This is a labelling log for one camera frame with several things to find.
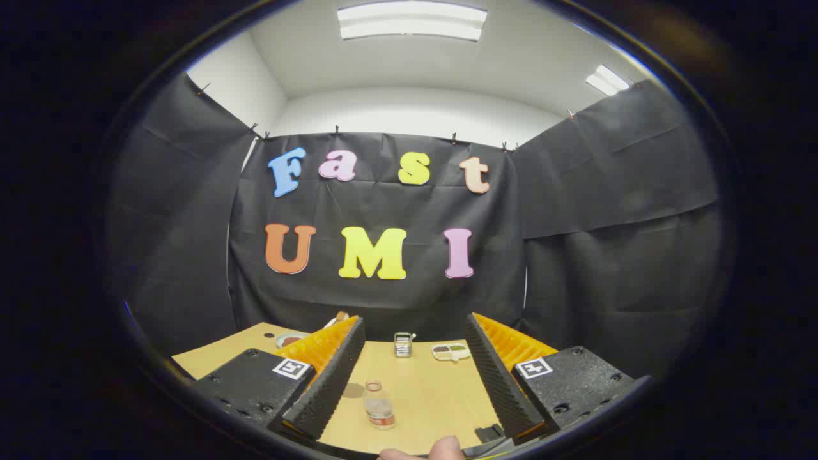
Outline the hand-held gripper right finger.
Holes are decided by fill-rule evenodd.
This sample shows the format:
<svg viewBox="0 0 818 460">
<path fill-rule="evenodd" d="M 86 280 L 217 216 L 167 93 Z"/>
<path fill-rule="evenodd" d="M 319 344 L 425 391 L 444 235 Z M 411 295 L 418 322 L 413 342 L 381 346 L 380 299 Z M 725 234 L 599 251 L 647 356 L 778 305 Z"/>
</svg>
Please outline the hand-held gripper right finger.
<svg viewBox="0 0 818 460">
<path fill-rule="evenodd" d="M 583 346 L 557 350 L 476 312 L 465 340 L 505 435 L 529 441 L 585 422 L 645 378 Z"/>
</svg>

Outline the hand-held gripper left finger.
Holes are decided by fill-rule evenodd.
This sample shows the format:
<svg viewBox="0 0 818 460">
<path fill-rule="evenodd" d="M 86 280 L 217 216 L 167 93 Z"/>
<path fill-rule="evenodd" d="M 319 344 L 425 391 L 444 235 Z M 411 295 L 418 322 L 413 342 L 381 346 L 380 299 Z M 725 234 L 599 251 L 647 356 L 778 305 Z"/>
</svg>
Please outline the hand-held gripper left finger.
<svg viewBox="0 0 818 460">
<path fill-rule="evenodd" d="M 196 379 L 192 389 L 228 415 L 318 440 L 365 343 L 364 320 L 352 316 L 275 353 L 248 348 Z"/>
</svg>

